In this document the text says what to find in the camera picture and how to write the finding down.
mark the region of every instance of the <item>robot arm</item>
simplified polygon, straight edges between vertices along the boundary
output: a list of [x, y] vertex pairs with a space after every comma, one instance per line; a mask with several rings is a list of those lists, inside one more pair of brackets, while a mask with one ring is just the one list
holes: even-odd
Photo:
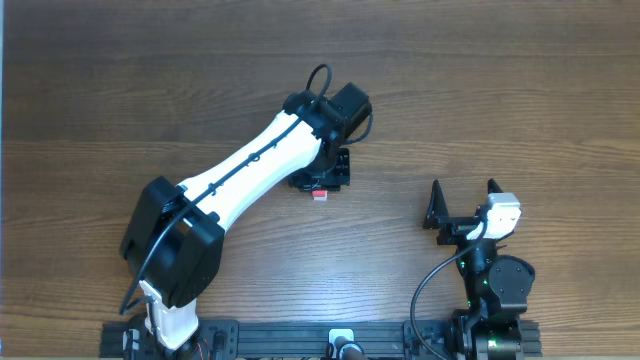
[[[316, 96], [309, 85], [323, 67], [327, 83]], [[192, 351], [196, 298], [217, 274], [224, 235], [247, 207], [285, 177], [301, 191], [349, 184], [348, 150], [340, 146], [371, 114], [371, 104], [351, 83], [325, 98], [330, 79], [328, 66], [317, 67], [307, 89], [291, 95], [262, 134], [219, 165], [177, 186], [159, 177], [143, 190], [120, 246], [134, 276], [120, 313], [135, 304], [129, 300], [140, 285], [146, 327], [166, 352]]]

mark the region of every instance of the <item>wooden surface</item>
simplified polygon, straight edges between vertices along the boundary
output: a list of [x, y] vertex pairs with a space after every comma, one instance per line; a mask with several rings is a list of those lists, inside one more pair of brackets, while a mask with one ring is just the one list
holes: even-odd
[[[200, 315], [407, 319], [453, 251], [420, 227], [431, 182], [465, 215], [495, 177], [522, 202], [503, 252], [537, 270], [545, 354], [640, 352], [640, 3], [8, 0], [3, 355], [97, 355], [143, 186], [228, 157], [321, 62], [375, 109], [352, 185], [258, 200]], [[448, 268], [420, 317], [465, 301]]]

